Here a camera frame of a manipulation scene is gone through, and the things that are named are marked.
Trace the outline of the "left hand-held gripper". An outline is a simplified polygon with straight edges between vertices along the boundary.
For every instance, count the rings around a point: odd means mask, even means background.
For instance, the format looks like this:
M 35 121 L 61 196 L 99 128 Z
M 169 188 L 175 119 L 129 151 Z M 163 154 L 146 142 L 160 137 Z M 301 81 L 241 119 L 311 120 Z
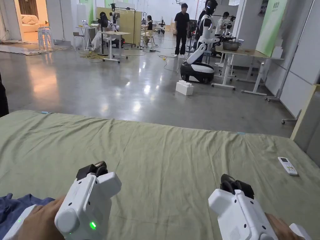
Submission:
M 109 172 L 105 161 L 78 170 L 76 178 L 55 216 L 55 226 L 64 240 L 104 240 L 112 207 L 111 198 L 121 190 L 117 174 Z M 0 198 L 0 239 L 17 240 L 25 218 L 39 205 L 54 201 L 31 194 L 13 199 Z

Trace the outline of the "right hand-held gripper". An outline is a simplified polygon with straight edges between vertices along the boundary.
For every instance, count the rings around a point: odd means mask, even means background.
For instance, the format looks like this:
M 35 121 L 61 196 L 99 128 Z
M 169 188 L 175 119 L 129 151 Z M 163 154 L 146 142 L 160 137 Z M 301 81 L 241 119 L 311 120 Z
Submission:
M 251 185 L 223 174 L 208 203 L 217 214 L 223 240 L 278 240 Z

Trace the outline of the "person's right hand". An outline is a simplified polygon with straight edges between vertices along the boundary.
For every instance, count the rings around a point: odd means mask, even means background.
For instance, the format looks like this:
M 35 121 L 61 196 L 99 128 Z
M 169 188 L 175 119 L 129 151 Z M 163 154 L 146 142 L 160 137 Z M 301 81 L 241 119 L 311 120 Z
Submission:
M 303 237 L 295 234 L 290 227 L 280 218 L 265 213 L 270 225 L 272 226 L 278 240 L 304 240 Z

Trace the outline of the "person's left hand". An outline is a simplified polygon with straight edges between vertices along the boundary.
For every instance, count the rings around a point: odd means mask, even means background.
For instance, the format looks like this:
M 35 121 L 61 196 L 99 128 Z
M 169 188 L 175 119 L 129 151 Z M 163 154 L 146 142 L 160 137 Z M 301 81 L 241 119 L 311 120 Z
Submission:
M 62 196 L 45 206 L 36 206 L 25 218 L 17 234 L 18 240 L 64 240 L 55 226 L 55 216 L 63 203 Z

